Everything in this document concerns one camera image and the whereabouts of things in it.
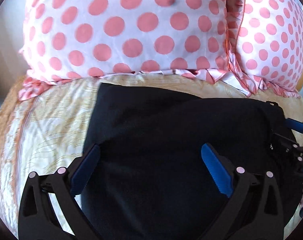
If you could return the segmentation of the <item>black pants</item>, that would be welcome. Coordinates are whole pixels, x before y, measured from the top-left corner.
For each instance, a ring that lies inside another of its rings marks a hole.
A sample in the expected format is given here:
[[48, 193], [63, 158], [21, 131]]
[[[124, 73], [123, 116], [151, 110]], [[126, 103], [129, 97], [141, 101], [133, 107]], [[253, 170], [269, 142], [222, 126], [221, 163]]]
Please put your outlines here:
[[274, 174], [287, 223], [303, 180], [272, 138], [294, 137], [284, 119], [280, 107], [259, 100], [104, 83], [83, 148], [97, 144], [100, 161], [82, 210], [103, 239], [200, 239], [228, 202], [202, 161], [208, 143], [234, 166]]

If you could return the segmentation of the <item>cream patterned bedspread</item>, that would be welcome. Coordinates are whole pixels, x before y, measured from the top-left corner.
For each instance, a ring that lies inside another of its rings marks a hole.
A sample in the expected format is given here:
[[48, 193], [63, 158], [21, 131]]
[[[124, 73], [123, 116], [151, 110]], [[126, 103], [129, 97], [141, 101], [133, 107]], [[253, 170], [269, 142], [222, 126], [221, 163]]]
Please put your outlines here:
[[218, 81], [214, 85], [178, 75], [117, 75], [85, 78], [51, 87], [35, 98], [19, 102], [21, 77], [0, 108], [0, 219], [18, 238], [21, 195], [30, 172], [50, 174], [81, 156], [100, 83], [156, 87], [201, 98], [244, 98], [276, 102], [285, 116], [303, 121], [303, 98], [284, 98], [271, 89], [247, 98]]

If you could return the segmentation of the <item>rear pink polka-dot pillow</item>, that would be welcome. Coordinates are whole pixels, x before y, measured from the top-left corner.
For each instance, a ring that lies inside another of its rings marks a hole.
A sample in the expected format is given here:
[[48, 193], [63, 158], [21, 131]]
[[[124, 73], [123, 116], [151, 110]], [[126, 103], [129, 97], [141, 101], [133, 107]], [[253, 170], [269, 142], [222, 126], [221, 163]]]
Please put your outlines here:
[[295, 0], [226, 0], [230, 64], [251, 94], [297, 97], [303, 73], [303, 10]]

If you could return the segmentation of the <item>pink polka-dot pillow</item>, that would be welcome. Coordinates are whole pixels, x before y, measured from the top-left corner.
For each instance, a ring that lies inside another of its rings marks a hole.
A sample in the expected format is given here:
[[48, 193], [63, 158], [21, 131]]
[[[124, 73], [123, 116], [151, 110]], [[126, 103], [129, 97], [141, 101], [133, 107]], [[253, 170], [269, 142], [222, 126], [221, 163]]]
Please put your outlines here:
[[215, 83], [228, 71], [226, 29], [226, 0], [26, 0], [19, 99], [116, 74]]
[[297, 97], [303, 73], [303, 10], [295, 0], [226, 0], [230, 64], [251, 94]]

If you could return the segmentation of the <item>front pink polka-dot pillow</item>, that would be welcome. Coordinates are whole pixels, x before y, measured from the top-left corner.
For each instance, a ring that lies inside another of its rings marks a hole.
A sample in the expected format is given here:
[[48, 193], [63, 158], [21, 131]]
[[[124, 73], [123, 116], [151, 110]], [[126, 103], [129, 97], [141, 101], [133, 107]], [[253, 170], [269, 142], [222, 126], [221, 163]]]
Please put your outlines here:
[[226, 0], [26, 0], [19, 99], [116, 74], [215, 83], [228, 71], [226, 29]]

